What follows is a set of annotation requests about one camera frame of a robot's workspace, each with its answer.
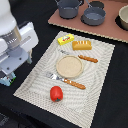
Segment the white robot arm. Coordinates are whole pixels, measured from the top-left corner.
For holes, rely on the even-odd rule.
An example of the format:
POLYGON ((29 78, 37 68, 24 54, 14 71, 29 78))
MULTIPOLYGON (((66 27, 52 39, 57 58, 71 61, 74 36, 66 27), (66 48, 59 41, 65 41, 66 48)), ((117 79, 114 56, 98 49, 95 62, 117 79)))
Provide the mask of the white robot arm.
POLYGON ((0 78, 10 75, 25 61, 31 63, 38 37, 32 22, 18 28, 9 0, 0 0, 0 78))

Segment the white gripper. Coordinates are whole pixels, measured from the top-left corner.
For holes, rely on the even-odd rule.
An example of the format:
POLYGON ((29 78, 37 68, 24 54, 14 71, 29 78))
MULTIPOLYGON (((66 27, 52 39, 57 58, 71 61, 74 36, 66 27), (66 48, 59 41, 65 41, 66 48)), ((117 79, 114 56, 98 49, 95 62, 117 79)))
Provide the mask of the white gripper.
POLYGON ((25 61, 32 63, 30 52, 38 44, 32 22, 22 28, 0 30, 0 78, 10 75, 25 61))

